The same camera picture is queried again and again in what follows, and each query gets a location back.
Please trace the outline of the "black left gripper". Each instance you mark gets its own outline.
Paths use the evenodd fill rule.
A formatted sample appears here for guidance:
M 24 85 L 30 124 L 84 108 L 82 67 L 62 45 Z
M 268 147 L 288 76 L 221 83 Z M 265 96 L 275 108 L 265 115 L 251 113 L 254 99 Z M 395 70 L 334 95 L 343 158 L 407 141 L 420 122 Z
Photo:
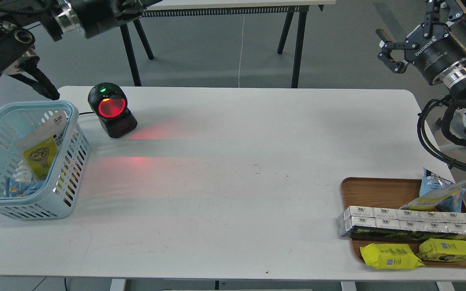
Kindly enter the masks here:
M 60 0 L 57 24 L 62 33 L 78 31 L 89 39 L 142 17 L 158 0 Z

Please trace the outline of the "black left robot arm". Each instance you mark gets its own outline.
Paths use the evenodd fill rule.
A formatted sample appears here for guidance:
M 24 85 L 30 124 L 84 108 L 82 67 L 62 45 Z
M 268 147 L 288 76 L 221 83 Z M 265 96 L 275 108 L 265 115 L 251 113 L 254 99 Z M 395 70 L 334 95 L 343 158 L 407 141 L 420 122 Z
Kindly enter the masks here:
M 41 24 L 54 41 L 70 31 L 92 38 L 139 19 L 155 0 L 0 0 L 0 77 L 7 74 L 52 101 L 57 88 L 38 68 L 35 37 Z

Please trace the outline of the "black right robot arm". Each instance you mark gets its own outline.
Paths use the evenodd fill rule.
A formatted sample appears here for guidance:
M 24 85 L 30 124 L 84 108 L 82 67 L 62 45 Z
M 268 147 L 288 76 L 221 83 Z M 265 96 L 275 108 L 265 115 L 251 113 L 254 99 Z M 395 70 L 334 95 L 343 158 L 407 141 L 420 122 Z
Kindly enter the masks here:
M 449 168 L 466 172 L 466 163 L 442 153 L 427 137 L 425 121 L 439 105 L 446 106 L 439 120 L 442 135 L 452 144 L 466 148 L 466 47 L 453 35 L 451 25 L 466 19 L 466 7 L 460 0 L 448 0 L 445 22 L 440 20 L 441 0 L 428 0 L 421 24 L 402 42 L 393 41 L 382 29 L 375 32 L 381 39 L 378 59 L 395 74 L 403 74 L 413 65 L 429 85 L 444 84 L 448 95 L 433 99 L 420 112 L 417 135 L 422 147 Z

